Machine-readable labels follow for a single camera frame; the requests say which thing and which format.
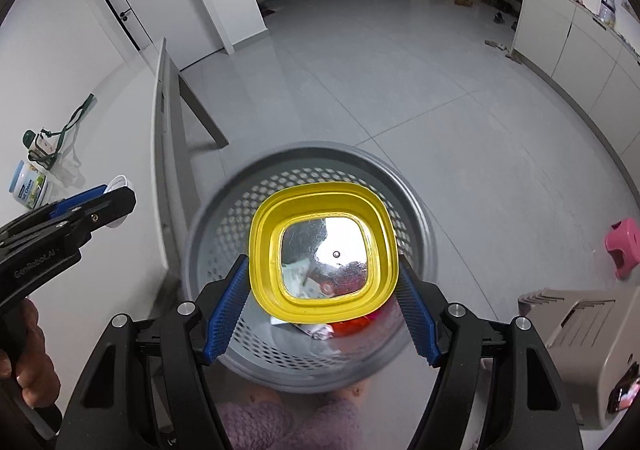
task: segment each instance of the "clothes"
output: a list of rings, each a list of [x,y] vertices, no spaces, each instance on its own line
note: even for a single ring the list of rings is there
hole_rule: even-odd
[[[234,450],[355,450],[362,438],[358,408],[346,400],[320,407],[290,433],[291,414],[279,403],[226,403],[218,413]]]

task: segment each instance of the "cabinet handle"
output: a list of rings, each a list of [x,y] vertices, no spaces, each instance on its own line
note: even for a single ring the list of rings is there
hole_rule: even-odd
[[[596,15],[591,15],[591,18],[593,18],[593,21],[596,22],[600,27],[602,27],[604,30],[607,29],[607,26],[604,25],[604,23],[602,23],[602,21],[596,16]]]

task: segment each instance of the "door handle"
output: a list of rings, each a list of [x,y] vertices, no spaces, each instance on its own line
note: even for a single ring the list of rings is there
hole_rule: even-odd
[[[131,11],[131,7],[130,7],[129,9],[127,9],[126,11],[123,11],[122,13],[120,13],[120,19],[121,19],[123,22],[126,22],[126,21],[127,21],[127,13],[128,13],[129,11]]]

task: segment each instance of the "pink stool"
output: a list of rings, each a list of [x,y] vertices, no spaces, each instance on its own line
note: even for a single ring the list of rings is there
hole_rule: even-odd
[[[616,264],[616,277],[626,278],[640,263],[640,229],[633,219],[625,219],[611,227],[613,231],[604,238],[604,247]]]

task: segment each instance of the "human hand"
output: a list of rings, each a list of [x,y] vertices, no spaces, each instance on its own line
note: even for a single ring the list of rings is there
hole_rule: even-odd
[[[38,327],[38,310],[29,299],[22,301],[22,314],[27,327],[27,339],[20,359],[15,365],[15,375],[22,387],[22,398],[31,408],[53,404],[60,394],[60,380],[47,356],[44,333]],[[0,379],[11,376],[9,357],[0,350]]]

